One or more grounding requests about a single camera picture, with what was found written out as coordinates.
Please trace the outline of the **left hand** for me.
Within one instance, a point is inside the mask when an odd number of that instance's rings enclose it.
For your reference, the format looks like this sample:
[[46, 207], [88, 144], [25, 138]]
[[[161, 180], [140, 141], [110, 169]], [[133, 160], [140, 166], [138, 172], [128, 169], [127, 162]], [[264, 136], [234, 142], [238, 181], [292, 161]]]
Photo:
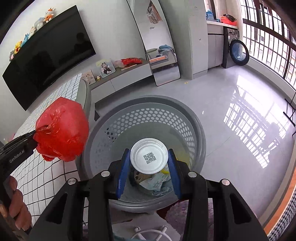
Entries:
[[7, 218], [10, 215], [12, 218], [16, 217], [15, 225], [17, 229], [26, 231], [31, 227], [32, 216], [23, 202], [23, 194], [17, 189], [18, 183], [16, 179], [12, 176], [8, 178], [8, 184], [13, 190], [13, 195], [11, 198], [11, 204], [7, 210], [1, 204], [1, 215]]

